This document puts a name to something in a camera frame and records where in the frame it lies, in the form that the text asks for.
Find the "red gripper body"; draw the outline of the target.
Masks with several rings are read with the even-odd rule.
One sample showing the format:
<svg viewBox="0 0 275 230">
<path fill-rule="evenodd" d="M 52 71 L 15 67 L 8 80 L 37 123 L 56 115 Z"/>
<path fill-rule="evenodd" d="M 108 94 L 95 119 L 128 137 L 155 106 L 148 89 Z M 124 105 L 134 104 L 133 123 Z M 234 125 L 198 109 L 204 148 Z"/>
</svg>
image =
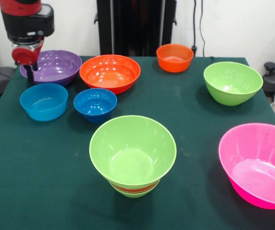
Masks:
<svg viewBox="0 0 275 230">
<path fill-rule="evenodd" d="M 12 43 L 12 58 L 20 65 L 33 65 L 37 59 L 44 40 L 32 44 L 15 44 Z"/>
</svg>

